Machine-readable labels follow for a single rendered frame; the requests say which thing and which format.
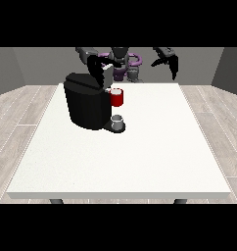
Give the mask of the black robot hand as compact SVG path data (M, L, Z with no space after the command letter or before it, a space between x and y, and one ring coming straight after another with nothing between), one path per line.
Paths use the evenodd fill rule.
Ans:
M87 68L89 73L97 80L98 84L104 86L104 70L103 64L109 64L108 59L104 57L98 57L96 55L90 55L87 58Z
M171 71L172 79L175 79L178 73L178 57L176 55L165 56L159 54L159 58L155 60L151 66L155 67L160 64L165 64L169 66Z

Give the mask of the small grey cup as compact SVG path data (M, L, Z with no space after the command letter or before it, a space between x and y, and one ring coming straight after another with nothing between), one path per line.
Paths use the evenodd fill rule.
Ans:
M112 129L120 130L123 127L123 118L121 115L113 115L111 117Z

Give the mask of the grey purple robot trunk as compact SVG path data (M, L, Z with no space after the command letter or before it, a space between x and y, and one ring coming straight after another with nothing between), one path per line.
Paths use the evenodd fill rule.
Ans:
M139 79L139 67L142 65L142 57L135 53L129 53L127 47L112 47L109 53L99 53L99 57L108 58L121 64L120 68L114 68L114 81L141 82Z

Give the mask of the black coffee machine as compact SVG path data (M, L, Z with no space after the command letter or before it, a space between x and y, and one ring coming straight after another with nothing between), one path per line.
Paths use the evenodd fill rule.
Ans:
M125 123L116 127L112 121L111 95L90 74L71 73L64 82L71 121L85 129L125 131Z

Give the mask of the pale grey machine lid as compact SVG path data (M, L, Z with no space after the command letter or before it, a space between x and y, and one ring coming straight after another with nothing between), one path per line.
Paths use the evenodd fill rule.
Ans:
M110 88L113 84L114 65L109 64L103 68L104 88Z

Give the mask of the red pod holder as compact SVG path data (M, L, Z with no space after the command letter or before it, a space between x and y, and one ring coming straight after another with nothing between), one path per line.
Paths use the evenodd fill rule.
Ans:
M113 88L110 91L111 105L119 107L123 104L123 90L120 88Z

